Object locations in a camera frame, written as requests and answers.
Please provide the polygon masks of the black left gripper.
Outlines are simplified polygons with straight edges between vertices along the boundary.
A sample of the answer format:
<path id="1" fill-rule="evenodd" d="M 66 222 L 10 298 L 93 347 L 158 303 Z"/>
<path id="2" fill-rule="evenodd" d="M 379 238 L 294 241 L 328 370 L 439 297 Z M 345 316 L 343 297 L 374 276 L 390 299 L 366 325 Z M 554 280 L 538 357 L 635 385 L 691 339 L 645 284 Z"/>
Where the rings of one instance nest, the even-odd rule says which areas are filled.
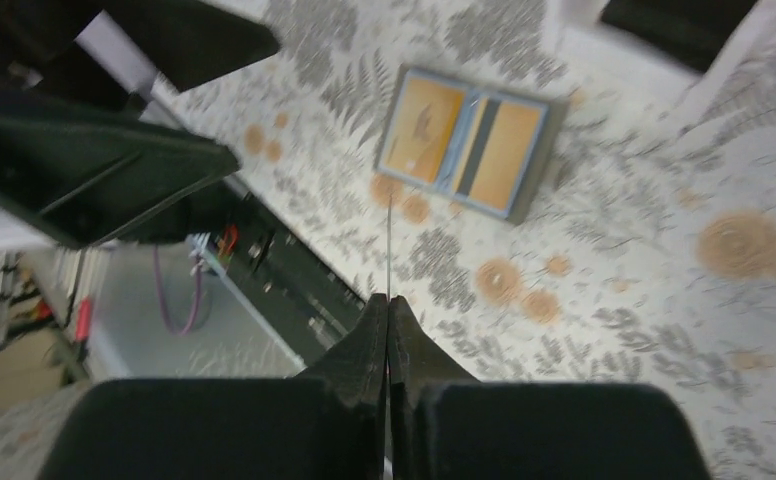
<path id="1" fill-rule="evenodd" d="M 65 247 L 168 245 L 240 163 L 142 120 L 128 40 L 182 93 L 277 54 L 266 25 L 194 0 L 0 1 L 0 213 Z"/>

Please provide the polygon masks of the grey blue card holder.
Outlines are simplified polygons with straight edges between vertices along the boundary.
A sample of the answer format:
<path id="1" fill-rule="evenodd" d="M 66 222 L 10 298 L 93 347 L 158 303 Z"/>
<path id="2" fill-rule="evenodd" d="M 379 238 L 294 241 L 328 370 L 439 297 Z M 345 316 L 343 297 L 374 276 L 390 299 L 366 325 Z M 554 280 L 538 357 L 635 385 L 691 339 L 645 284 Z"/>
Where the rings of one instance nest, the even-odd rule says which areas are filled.
<path id="1" fill-rule="evenodd" d="M 375 169 L 519 225 L 552 163 L 568 110 L 562 99 L 402 66 Z"/>

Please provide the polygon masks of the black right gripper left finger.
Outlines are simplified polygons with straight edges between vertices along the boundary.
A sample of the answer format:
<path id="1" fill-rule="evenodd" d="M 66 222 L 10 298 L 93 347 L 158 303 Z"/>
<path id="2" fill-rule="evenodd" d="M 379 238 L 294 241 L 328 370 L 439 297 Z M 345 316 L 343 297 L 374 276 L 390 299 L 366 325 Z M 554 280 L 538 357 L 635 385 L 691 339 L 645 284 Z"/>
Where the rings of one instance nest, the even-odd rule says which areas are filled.
<path id="1" fill-rule="evenodd" d="M 132 378 L 92 387 L 42 479 L 379 479 L 388 299 L 288 378 Z"/>

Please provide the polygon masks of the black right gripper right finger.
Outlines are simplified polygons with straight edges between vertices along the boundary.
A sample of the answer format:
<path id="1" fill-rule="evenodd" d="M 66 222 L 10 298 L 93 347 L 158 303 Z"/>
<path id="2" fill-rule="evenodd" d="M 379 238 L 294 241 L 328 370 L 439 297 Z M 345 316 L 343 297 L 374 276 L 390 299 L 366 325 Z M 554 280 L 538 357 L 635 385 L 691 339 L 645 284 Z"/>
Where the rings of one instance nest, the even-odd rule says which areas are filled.
<path id="1" fill-rule="evenodd" d="M 388 306 L 398 479 L 706 479 L 692 429 L 664 391 L 615 382 L 482 382 Z"/>

